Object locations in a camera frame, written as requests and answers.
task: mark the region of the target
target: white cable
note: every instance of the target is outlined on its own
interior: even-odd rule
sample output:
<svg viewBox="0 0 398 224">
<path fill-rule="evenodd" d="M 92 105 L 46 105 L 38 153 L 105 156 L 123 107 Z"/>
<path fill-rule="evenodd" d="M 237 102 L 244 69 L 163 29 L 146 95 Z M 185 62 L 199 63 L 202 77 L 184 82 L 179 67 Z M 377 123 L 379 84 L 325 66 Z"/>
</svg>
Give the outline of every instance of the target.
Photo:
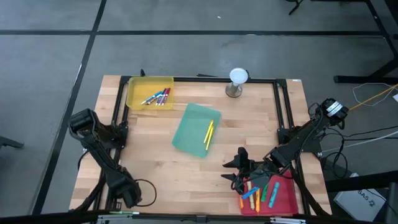
<svg viewBox="0 0 398 224">
<path fill-rule="evenodd" d="M 380 140 L 380 139 L 384 139 L 384 138 L 386 138 L 386 137 L 390 137 L 390 136 L 395 135 L 395 134 L 398 134 L 398 131 L 393 132 L 393 133 L 390 133 L 390 134 L 388 134 L 388 135 L 386 135 L 386 136 L 378 137 L 378 138 L 376 138 L 376 139 L 371 139 L 371 140 L 367 140 L 367 141 L 363 141 L 363 142 L 358 142 L 358 143 L 355 143 L 355 144 L 350 144 L 349 146 L 344 146 L 344 148 L 346 149 L 346 148 L 348 148 L 348 147 L 358 146 L 358 145 L 360 145 L 360 144 L 365 144 L 365 143 L 377 141 L 377 140 Z M 322 150 L 322 152 L 333 151 L 333 150 L 336 150 L 336 149 L 340 149 L 340 147 L 336 147 L 336 148 L 328 149 L 328 150 Z"/>
<path fill-rule="evenodd" d="M 362 103 L 362 102 L 360 102 L 360 101 L 357 99 L 357 97 L 356 97 L 356 95 L 355 95 L 355 89 L 357 89 L 357 88 L 359 88 L 359 87 L 362 87 L 362 86 L 364 86 L 364 85 L 385 85 L 385 86 L 392 87 L 392 86 L 390 86 L 390 85 L 388 85 L 388 84 L 385 84 L 385 83 L 363 83 L 362 85 L 359 85 L 359 86 L 357 86 L 357 87 L 354 87 L 354 88 L 353 88 L 353 95 L 354 95 L 355 100 L 356 100 L 358 103 Z M 363 105 L 365 105 L 365 106 L 376 106 L 378 103 L 380 103 L 380 102 L 382 102 L 383 100 L 385 100 L 385 99 L 390 95 L 390 93 L 392 93 L 392 91 L 394 91 L 394 90 L 398 90 L 398 89 L 397 89 L 397 88 L 392 88 L 392 89 L 387 93 L 387 95 L 386 95 L 383 99 L 381 99 L 381 100 L 375 102 L 375 103 L 372 104 L 372 105 L 368 105 L 368 104 L 366 104 L 366 103 L 364 103 Z"/>
</svg>

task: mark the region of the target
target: red marker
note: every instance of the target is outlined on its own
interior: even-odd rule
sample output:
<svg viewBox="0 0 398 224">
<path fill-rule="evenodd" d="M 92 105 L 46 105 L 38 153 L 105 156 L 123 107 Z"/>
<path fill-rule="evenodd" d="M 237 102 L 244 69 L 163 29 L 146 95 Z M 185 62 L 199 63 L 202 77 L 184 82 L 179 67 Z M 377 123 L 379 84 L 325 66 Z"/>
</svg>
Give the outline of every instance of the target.
<svg viewBox="0 0 398 224">
<path fill-rule="evenodd" d="M 164 103 L 167 101 L 167 97 L 168 97 L 168 95 L 169 95 L 169 93 L 170 93 L 170 90 L 171 90 L 171 88 L 168 88 L 168 89 L 166 90 L 165 97 L 164 97 L 164 99 L 163 99 L 163 101 L 162 101 L 162 106 L 163 106 Z"/>
</svg>

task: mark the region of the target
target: green marker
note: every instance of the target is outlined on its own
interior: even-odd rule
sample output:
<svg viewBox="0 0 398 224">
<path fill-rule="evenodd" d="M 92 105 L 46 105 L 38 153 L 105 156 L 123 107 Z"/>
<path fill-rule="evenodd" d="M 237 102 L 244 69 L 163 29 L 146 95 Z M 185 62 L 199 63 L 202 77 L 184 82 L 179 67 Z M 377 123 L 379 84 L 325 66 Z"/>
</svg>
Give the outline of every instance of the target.
<svg viewBox="0 0 398 224">
<path fill-rule="evenodd" d="M 261 201 L 262 202 L 266 202 L 267 190 L 268 190 L 268 184 L 264 187 L 264 190 L 262 190 L 262 196 L 261 196 Z"/>
</svg>

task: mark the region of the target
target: yellow cable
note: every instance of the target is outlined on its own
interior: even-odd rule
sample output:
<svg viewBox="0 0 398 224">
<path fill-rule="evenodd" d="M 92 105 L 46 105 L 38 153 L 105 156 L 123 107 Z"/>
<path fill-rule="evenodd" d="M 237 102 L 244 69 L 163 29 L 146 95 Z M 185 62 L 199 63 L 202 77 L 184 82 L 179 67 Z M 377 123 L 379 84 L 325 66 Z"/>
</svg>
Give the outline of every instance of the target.
<svg viewBox="0 0 398 224">
<path fill-rule="evenodd" d="M 396 84 L 396 85 L 394 85 L 394 86 L 392 86 L 392 87 L 390 87 L 390 88 L 384 90 L 383 92 L 381 92 L 381 93 L 379 93 L 379 94 L 377 94 L 377 95 L 375 95 L 375 96 L 370 97 L 369 99 L 367 99 L 367 100 L 365 100 L 364 102 L 362 102 L 362 103 L 360 103 L 360 104 L 358 104 L 358 105 L 356 105 L 356 106 L 350 108 L 349 110 L 352 111 L 353 109 L 356 109 L 357 107 L 363 105 L 364 103 L 367 103 L 367 102 L 369 102 L 369 101 L 375 99 L 376 97 L 381 96 L 381 95 L 387 93 L 389 90 L 392 90 L 393 88 L 395 88 L 395 87 L 397 87 L 397 86 L 398 86 L 398 84 Z"/>
</svg>

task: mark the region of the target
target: white lamp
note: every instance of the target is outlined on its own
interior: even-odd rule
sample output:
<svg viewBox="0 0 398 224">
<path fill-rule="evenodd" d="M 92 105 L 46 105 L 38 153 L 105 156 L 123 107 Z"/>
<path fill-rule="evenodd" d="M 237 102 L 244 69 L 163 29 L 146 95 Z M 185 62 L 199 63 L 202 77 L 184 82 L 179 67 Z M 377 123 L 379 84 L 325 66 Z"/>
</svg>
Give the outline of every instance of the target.
<svg viewBox="0 0 398 224">
<path fill-rule="evenodd" d="M 243 68 L 234 68 L 229 73 L 229 77 L 232 82 L 227 84 L 225 93 L 233 98 L 240 96 L 242 94 L 242 84 L 249 78 L 248 72 Z"/>
</svg>

